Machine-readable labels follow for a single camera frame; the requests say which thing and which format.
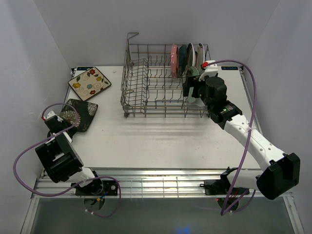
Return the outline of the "mint green flower plate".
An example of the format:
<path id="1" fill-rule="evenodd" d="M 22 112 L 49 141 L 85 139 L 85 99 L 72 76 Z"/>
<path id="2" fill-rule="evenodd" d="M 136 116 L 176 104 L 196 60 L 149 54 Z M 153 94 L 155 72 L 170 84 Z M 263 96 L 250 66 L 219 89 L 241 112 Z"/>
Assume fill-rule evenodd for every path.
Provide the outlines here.
<path id="1" fill-rule="evenodd" d="M 189 103 L 195 103 L 196 100 L 199 98 L 199 77 L 200 75 L 196 67 L 188 67 L 186 72 L 186 79 L 183 83 L 183 96 Z"/>

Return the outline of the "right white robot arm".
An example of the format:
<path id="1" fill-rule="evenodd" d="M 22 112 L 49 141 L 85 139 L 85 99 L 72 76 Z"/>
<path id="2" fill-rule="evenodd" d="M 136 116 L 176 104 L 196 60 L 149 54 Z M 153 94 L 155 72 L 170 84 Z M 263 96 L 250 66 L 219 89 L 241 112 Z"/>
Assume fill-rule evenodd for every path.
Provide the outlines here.
<path id="1" fill-rule="evenodd" d="M 187 76 L 183 95 L 186 97 L 189 92 L 192 97 L 201 99 L 214 123 L 241 145 L 248 146 L 248 152 L 262 170 L 260 175 L 244 170 L 235 179 L 238 169 L 227 168 L 207 189 L 227 194 L 238 187 L 255 189 L 273 200 L 299 183 L 300 158 L 295 153 L 284 153 L 249 126 L 242 111 L 227 99 L 227 86 L 222 78 L 206 76 L 200 80 L 198 76 Z"/>

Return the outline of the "dark square floral plate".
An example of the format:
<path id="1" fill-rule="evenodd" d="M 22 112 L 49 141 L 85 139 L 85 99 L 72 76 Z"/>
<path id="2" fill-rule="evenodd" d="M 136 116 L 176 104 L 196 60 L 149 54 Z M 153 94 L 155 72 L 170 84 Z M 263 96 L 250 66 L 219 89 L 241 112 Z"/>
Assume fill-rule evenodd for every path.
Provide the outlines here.
<path id="1" fill-rule="evenodd" d="M 66 103 L 74 107 L 78 113 L 78 122 L 76 124 L 77 131 L 80 133 L 86 132 L 95 117 L 98 105 L 73 98 L 68 99 Z M 76 121 L 76 114 L 68 105 L 63 106 L 59 116 L 71 124 Z"/>

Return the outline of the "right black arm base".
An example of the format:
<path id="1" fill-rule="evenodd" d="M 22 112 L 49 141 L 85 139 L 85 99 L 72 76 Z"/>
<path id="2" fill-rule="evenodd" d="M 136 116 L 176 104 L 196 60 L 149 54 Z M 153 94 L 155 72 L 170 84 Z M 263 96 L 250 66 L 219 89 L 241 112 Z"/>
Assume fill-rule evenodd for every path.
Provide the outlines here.
<path id="1" fill-rule="evenodd" d="M 200 188 L 204 188 L 205 195 L 226 195 L 231 185 L 227 176 L 236 170 L 237 167 L 228 167 L 227 170 L 220 175 L 219 179 L 206 179 L 199 186 Z"/>

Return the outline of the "dark teal square plate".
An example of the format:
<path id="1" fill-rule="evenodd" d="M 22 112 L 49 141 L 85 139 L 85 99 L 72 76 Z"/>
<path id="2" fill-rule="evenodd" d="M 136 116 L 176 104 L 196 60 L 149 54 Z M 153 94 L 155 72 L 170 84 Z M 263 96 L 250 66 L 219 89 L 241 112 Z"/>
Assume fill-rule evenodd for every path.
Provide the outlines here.
<path id="1" fill-rule="evenodd" d="M 179 60 L 178 77 L 182 77 L 182 75 L 184 74 L 186 65 L 187 65 L 187 45 L 186 44 L 183 44 L 179 48 L 178 60 Z"/>

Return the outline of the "pink polka dot plate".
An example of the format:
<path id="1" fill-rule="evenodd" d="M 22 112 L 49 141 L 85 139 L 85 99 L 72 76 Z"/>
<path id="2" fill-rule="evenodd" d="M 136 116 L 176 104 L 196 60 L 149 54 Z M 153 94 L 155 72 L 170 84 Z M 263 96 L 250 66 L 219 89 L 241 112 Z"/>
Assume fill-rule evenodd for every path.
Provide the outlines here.
<path id="1" fill-rule="evenodd" d="M 170 66 L 171 66 L 171 75 L 173 78 L 178 76 L 178 69 L 179 69 L 179 51 L 178 46 L 173 44 L 171 47 L 171 56 L 170 56 Z"/>

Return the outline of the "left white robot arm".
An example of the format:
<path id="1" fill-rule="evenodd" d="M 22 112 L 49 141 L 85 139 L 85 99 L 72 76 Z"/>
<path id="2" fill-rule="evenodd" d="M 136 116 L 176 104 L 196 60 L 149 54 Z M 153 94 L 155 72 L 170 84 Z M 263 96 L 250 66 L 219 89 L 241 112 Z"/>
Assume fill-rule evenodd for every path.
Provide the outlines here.
<path id="1" fill-rule="evenodd" d="M 57 135 L 72 124 L 53 111 L 47 114 L 45 124 L 52 138 L 36 147 L 35 152 L 51 180 L 55 183 L 66 182 L 69 179 L 74 183 L 82 181 L 78 185 L 79 189 L 92 195 L 100 194 L 103 191 L 103 182 L 96 178 L 95 171 L 84 167 L 81 158 L 72 146 L 77 128 L 73 127 Z"/>

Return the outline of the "white oval plate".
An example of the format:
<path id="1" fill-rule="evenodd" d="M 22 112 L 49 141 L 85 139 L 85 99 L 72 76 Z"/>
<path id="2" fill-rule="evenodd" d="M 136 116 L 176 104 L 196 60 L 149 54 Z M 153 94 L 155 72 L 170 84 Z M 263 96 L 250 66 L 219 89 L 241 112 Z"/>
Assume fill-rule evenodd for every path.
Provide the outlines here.
<path id="1" fill-rule="evenodd" d="M 196 98 L 194 104 L 199 107 L 207 107 L 206 96 L 200 96 L 199 98 Z"/>

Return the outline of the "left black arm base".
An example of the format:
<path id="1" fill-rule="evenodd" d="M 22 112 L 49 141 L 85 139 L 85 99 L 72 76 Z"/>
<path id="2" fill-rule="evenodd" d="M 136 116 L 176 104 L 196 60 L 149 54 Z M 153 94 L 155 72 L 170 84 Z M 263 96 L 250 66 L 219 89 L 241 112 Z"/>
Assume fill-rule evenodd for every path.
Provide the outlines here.
<path id="1" fill-rule="evenodd" d="M 81 187 L 78 185 L 75 189 L 75 195 L 79 196 L 116 196 L 118 194 L 118 185 L 112 179 L 96 179 L 86 186 Z"/>

